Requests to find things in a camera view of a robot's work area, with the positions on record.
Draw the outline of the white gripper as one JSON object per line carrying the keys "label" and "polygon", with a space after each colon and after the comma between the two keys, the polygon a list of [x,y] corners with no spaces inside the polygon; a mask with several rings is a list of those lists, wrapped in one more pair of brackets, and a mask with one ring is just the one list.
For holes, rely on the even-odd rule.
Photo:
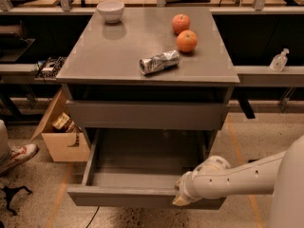
{"label": "white gripper", "polygon": [[183,174],[175,183],[177,194],[172,201],[173,205],[185,206],[190,203],[201,200],[197,190],[194,188],[192,181],[192,172],[188,171]]}

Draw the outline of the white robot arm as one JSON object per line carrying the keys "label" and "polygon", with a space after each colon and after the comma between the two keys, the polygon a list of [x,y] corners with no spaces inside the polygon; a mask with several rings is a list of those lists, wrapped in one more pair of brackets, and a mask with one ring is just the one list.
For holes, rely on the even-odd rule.
{"label": "white robot arm", "polygon": [[232,168],[211,156],[176,182],[173,203],[188,205],[202,199],[233,195],[273,197],[269,228],[304,228],[304,137],[273,156]]}

